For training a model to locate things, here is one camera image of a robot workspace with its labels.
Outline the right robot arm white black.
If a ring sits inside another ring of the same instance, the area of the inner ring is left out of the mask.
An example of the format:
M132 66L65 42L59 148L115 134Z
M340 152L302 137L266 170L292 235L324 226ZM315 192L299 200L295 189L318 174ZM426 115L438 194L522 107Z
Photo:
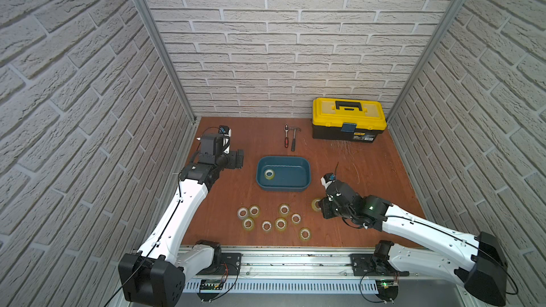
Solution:
M421 245L410 250L381 241L372 259L376 274L425 274L462 286L492 306L506 305L508 262L496 236L463 233L420 218L378 196L360 196L328 173L321 178L326 196L319 202L325 219L340 217L356 229L377 230Z

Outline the yellow tape roll lowest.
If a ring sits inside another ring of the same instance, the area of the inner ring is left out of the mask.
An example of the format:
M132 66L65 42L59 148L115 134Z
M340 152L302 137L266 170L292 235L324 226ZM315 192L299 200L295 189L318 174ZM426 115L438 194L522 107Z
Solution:
M301 241L303 242L307 242L309 240L311 240L311 230L308 229L307 227L303 227L302 229L299 230L299 238Z

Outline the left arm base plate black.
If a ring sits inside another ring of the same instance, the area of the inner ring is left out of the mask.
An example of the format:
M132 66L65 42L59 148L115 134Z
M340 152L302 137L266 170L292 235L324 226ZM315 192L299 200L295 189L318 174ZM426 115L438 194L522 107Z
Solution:
M234 268L239 269L242 254L237 252L228 252L215 254L212 264L201 270L199 276L222 276L227 271L229 274L236 273Z

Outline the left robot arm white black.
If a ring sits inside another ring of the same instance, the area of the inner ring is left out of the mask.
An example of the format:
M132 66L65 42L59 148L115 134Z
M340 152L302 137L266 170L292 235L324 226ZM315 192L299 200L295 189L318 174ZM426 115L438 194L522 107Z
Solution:
M243 167L243 150L222 152L212 163L189 163L178 175L173 198L152 234L137 251L124 254L119 277L126 301L175 306L186 282L202 271L225 269L217 242L201 240L179 257L193 216L224 169Z

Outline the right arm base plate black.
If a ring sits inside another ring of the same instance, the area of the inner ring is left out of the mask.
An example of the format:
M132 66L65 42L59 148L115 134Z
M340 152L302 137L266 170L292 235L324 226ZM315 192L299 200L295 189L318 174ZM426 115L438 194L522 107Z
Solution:
M350 254L353 275L355 277L409 277L408 271L396 270L388 260L374 254Z

